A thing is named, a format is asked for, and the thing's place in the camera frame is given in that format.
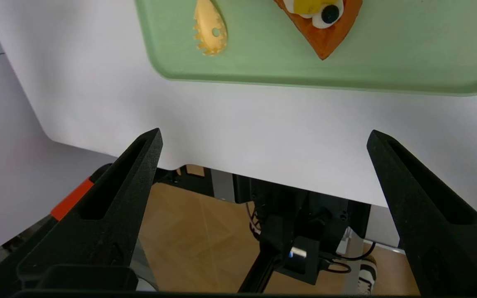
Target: orange toy food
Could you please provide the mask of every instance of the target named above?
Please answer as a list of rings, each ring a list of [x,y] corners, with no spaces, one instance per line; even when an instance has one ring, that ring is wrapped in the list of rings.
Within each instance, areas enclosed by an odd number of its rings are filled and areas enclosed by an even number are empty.
[[[318,29],[314,27],[311,19],[290,13],[284,5],[284,0],[274,1],[286,12],[322,60],[329,57],[347,36],[362,6],[362,0],[343,0],[344,11],[340,19],[329,28]]]

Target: yellow toy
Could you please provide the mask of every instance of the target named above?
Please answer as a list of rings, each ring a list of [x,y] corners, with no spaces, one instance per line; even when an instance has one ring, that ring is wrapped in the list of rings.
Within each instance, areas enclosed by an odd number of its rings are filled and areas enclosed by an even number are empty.
[[[195,39],[201,41],[198,49],[205,49],[204,55],[210,56],[222,52],[227,46],[227,28],[211,0],[198,0],[195,20]]]

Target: wooden floor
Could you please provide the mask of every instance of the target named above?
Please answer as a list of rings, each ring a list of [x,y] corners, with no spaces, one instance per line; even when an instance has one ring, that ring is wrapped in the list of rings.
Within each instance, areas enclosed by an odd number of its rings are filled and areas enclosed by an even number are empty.
[[[161,183],[152,187],[140,241],[161,291],[234,293],[259,253],[244,205]],[[398,271],[403,281],[396,281],[396,271],[384,273],[388,279],[377,282],[374,294],[418,294],[405,256],[377,250],[376,259],[385,266],[379,264],[379,280],[381,270],[401,266]],[[265,292],[341,294],[343,278],[320,272],[312,286],[274,273]]]

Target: white wall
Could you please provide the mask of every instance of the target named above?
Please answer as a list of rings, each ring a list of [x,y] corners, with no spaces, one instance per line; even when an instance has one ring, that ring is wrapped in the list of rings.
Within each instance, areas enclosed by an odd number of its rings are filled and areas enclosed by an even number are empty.
[[[6,56],[0,55],[0,245],[114,159],[51,141]]]

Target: black pupil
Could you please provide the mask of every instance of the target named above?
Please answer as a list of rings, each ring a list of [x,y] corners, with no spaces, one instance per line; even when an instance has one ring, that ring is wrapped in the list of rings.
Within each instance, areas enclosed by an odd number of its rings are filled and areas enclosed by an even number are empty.
[[[325,24],[332,24],[337,20],[340,15],[340,10],[336,5],[329,5],[321,12],[321,19]]]

